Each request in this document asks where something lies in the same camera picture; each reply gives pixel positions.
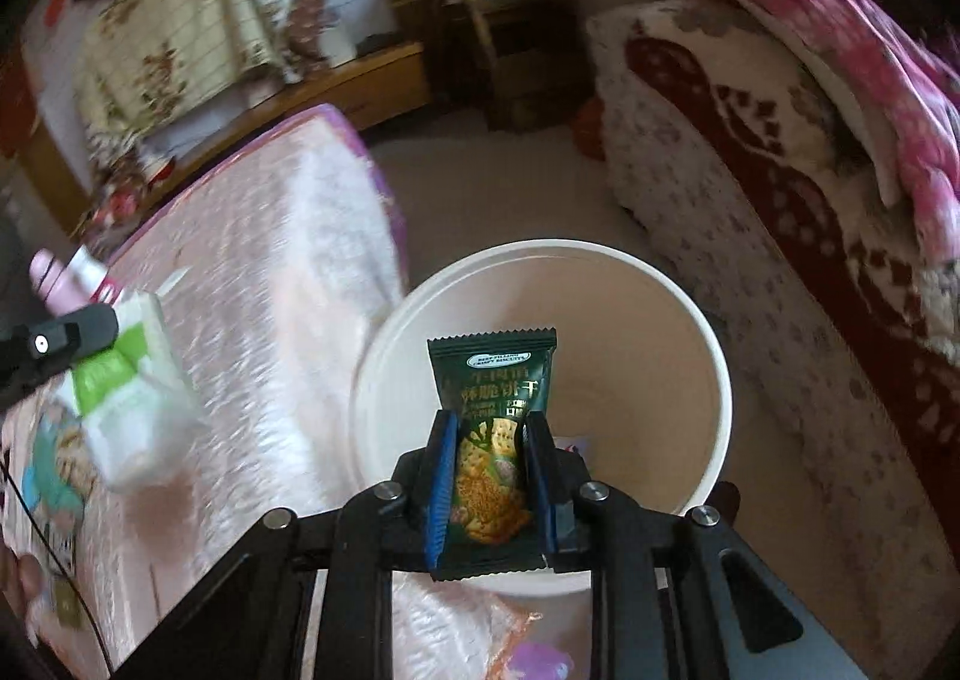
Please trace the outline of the person's left hand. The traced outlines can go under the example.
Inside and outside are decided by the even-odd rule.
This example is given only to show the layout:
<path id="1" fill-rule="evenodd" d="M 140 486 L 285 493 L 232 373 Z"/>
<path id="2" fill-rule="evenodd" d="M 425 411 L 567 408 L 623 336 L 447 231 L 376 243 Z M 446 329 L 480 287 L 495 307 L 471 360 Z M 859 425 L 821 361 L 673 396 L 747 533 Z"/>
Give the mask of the person's left hand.
<path id="1" fill-rule="evenodd" d="M 41 563 L 31 553 L 18 555 L 7 543 L 0 549 L 2 594 L 20 620 L 25 620 L 32 602 L 43 593 L 44 573 Z"/>

